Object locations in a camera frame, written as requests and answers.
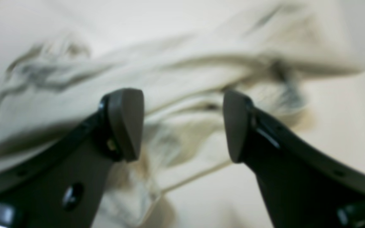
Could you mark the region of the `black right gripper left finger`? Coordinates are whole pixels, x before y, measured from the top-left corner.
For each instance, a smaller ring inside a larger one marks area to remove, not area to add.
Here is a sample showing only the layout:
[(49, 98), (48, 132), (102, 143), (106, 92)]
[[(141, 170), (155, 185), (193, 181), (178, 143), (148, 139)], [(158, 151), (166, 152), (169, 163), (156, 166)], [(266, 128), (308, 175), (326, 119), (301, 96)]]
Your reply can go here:
[(143, 122), (142, 90), (105, 95), (60, 141), (0, 173), (0, 228), (91, 227), (113, 164), (139, 159)]

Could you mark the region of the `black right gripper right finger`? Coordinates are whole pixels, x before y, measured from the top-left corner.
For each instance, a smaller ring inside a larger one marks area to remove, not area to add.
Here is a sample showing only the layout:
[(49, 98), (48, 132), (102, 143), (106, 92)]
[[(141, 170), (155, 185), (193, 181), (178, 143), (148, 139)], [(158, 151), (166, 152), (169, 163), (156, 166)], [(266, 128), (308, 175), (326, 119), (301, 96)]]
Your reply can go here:
[(227, 91), (230, 159), (254, 174), (275, 228), (365, 228), (365, 174), (300, 139), (245, 94)]

